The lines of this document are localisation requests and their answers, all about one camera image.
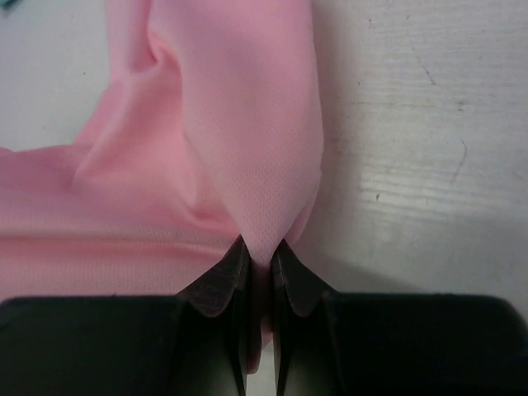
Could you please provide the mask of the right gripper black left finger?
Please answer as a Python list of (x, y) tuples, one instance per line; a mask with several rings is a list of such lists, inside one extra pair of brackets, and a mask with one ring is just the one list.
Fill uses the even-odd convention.
[(4, 395), (243, 395), (251, 259), (241, 238), (180, 293), (9, 299)]

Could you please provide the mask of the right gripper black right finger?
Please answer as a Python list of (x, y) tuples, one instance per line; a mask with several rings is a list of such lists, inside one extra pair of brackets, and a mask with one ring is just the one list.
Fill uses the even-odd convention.
[(279, 395), (524, 395), (527, 325), (485, 295), (339, 292), (272, 261)]

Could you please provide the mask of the pink t-shirt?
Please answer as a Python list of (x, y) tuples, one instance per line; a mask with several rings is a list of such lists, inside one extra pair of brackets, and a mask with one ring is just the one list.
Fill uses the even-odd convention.
[(236, 238), (266, 283), (317, 195), (308, 1), (109, 1), (110, 81), (73, 143), (1, 152), (1, 296), (172, 295)]

